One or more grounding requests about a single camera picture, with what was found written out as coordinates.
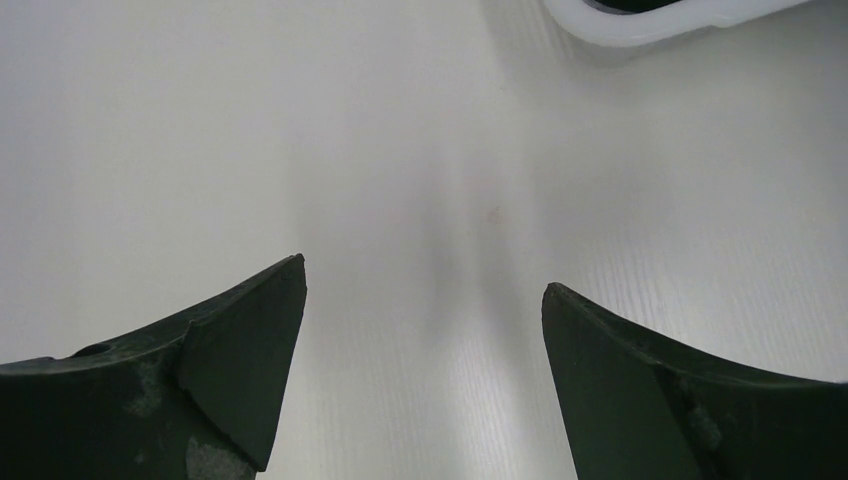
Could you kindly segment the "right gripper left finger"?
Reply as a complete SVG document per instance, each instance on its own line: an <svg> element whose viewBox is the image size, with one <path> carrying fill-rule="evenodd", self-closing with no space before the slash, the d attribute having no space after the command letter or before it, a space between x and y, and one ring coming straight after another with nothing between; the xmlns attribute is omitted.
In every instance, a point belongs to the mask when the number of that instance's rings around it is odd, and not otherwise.
<svg viewBox="0 0 848 480"><path fill-rule="evenodd" d="M269 465L307 298L284 258L65 358L1 368L5 479L253 479Z"/></svg>

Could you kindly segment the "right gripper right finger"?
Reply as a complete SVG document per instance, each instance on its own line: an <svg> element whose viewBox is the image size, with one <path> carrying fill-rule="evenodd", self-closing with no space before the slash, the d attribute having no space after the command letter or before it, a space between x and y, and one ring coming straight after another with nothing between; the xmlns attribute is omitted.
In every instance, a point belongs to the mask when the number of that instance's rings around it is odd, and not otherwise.
<svg viewBox="0 0 848 480"><path fill-rule="evenodd" d="M847 387L717 357L552 283L542 330L581 479L843 479Z"/></svg>

